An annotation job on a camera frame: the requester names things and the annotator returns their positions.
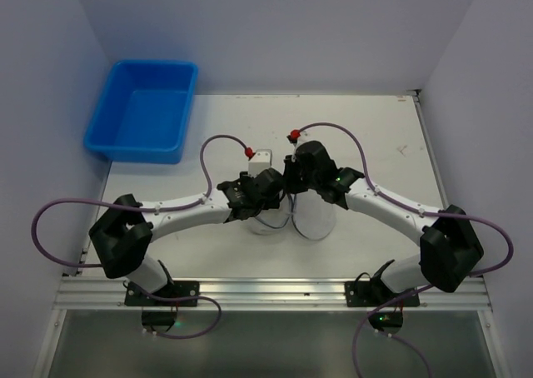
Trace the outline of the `white mesh laundry bag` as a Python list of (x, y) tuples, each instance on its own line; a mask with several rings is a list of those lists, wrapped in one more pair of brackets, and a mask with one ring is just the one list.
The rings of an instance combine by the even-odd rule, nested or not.
[(277, 209), (261, 211), (246, 221), (247, 229), (257, 235), (273, 235), (291, 226), (309, 241), (320, 241), (329, 236), (336, 226), (332, 204), (324, 202), (313, 191), (286, 195)]

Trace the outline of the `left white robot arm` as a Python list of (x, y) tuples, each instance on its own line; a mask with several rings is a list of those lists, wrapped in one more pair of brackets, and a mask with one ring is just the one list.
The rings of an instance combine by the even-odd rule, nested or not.
[(172, 287), (166, 267), (147, 255), (151, 243), (197, 226), (245, 221), (278, 208), (284, 189), (280, 172), (269, 167), (257, 176), (241, 173), (188, 207), (186, 198), (163, 202), (120, 196), (90, 228), (88, 235), (109, 279), (127, 278), (146, 293), (162, 295)]

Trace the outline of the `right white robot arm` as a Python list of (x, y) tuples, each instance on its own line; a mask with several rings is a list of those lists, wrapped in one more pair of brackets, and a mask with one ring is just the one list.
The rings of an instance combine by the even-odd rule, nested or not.
[(440, 211), (406, 198), (391, 202), (390, 192), (371, 188), (364, 173), (338, 167), (319, 141), (297, 141), (294, 146), (284, 160), (291, 194), (314, 191), (326, 203), (380, 221), (420, 249), (416, 256), (386, 262), (368, 281), (356, 285), (358, 296), (385, 302), (427, 285), (451, 293), (483, 257), (480, 241), (461, 208)]

